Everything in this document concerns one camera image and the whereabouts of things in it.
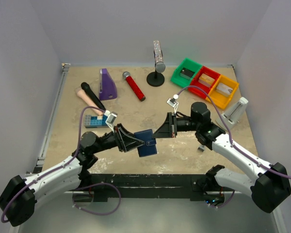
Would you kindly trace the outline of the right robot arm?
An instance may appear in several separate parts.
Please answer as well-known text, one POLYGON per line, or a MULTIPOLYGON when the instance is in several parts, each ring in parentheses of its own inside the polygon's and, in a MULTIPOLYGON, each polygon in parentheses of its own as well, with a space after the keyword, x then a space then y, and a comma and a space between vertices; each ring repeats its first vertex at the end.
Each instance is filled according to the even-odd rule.
POLYGON ((266 213, 271 213, 291 195, 291 185, 286 168, 264 161, 245 150, 211 121, 210 111, 203 102, 191 105, 191 115, 177 117, 169 112, 164 123, 153 133, 154 138, 175 138, 178 132, 193 131, 198 142, 222 155, 242 173, 223 166, 208 171, 211 183, 241 192, 253 200, 266 213))

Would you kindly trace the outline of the blue leather card holder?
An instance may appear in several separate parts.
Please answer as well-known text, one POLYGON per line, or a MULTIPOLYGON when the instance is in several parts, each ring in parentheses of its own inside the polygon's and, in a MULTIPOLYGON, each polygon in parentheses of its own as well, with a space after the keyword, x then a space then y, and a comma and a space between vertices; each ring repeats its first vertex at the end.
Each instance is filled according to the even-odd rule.
POLYGON ((152 137, 152 129, 135 132, 134 136, 144 144, 137 148, 139 157, 147 157, 157 154, 156 139, 152 137))

